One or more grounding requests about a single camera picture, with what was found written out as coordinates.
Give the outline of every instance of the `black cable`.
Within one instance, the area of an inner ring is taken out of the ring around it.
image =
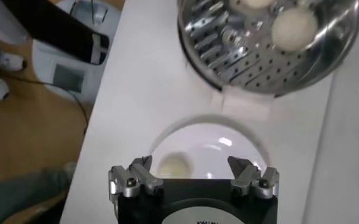
[[[87,118],[87,113],[82,105],[82,103],[80,102],[80,100],[69,90],[69,89],[66,89],[64,87],[61,87],[61,86],[57,86],[53,83],[48,83],[48,82],[39,82],[39,81],[34,81],[34,80],[29,80],[29,79],[22,79],[22,78],[19,78],[19,77],[15,77],[15,76],[11,76],[11,75],[1,75],[1,76],[4,76],[6,78],[9,78],[9,79],[14,79],[14,80],[17,80],[17,81],[20,81],[20,82],[26,82],[26,83],[31,83],[31,84],[36,84],[36,85],[48,85],[48,86],[54,86],[54,87],[57,87],[59,89],[62,89],[64,91],[66,91],[69,95],[71,95],[74,100],[76,101],[76,103],[78,104],[80,110],[82,111],[83,113],[83,117],[85,119],[85,122],[86,122],[86,127],[85,127],[85,131],[87,130],[87,126],[88,126],[88,118]]]
[[[94,0],[91,0],[91,20],[93,21],[93,25],[95,25],[95,19],[94,19]]]

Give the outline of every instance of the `white egg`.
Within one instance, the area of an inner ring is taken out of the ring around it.
[[[185,156],[175,153],[161,161],[158,175],[162,178],[190,178],[191,167]]]
[[[240,1],[253,9],[262,9],[271,5],[271,3],[274,2],[274,0],[240,0]]]
[[[317,30],[318,21],[310,9],[289,9],[274,21],[271,30],[272,42],[281,50],[299,51],[314,40]]]

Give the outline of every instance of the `white surface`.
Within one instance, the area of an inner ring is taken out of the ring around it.
[[[238,87],[225,86],[222,93],[213,94],[212,104],[215,111],[228,117],[267,122],[274,99],[275,95],[257,94]]]
[[[220,124],[193,124],[169,135],[152,152],[151,174],[159,176],[161,162],[178,153],[186,158],[191,170],[188,178],[193,179],[234,179],[229,156],[246,158],[262,171],[267,167],[260,151],[245,135]]]
[[[185,62],[176,15],[176,1],[127,0],[62,223],[116,223],[109,168],[147,155],[173,123],[218,113],[214,91]],[[280,223],[302,219],[331,81],[274,100],[264,121],[236,113],[281,173]]]
[[[105,21],[102,24],[95,25],[90,28],[99,33],[107,35],[109,40],[112,40],[117,30],[121,12],[118,9],[112,7],[110,4],[101,1],[95,1],[95,3],[106,6],[108,10],[105,16]],[[58,2],[56,5],[63,11],[69,13],[73,4],[73,0],[66,0]],[[46,43],[33,40],[32,62],[34,72],[42,82],[53,83],[54,73],[57,65],[66,67],[72,71],[79,71],[79,73],[83,73],[84,75],[83,83],[81,86],[81,93],[73,91],[73,94],[77,96],[82,102],[90,103],[92,105],[95,103],[99,85],[101,84],[101,78],[107,63],[107,58],[101,65],[91,65],[89,63],[80,61],[72,55],[58,50],[57,48],[52,47]],[[68,92],[62,89],[48,85],[45,85],[45,87],[66,99],[74,100],[73,96],[70,96]]]
[[[304,223],[359,223],[359,36],[326,118]]]
[[[24,44],[29,34],[0,0],[0,40],[9,44]]]

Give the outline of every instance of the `screw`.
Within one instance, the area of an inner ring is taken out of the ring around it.
[[[154,191],[155,196],[159,197],[159,198],[163,197],[164,193],[165,192],[164,192],[163,188],[161,188],[161,187],[156,188]]]
[[[266,179],[260,179],[259,180],[259,186],[262,188],[269,188],[270,184],[269,181]]]
[[[128,187],[134,187],[136,185],[137,181],[135,178],[131,177],[128,180],[126,180],[126,185]]]
[[[237,187],[233,188],[230,196],[231,196],[232,202],[239,203],[242,199],[241,189],[237,188]]]

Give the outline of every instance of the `stainless steel pot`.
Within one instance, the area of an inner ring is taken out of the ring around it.
[[[319,30],[298,52],[284,52],[271,41],[277,15],[296,7],[278,0],[251,10],[237,0],[178,0],[179,35],[197,72],[215,88],[286,94],[322,80],[344,60],[359,32],[359,0],[310,2]]]

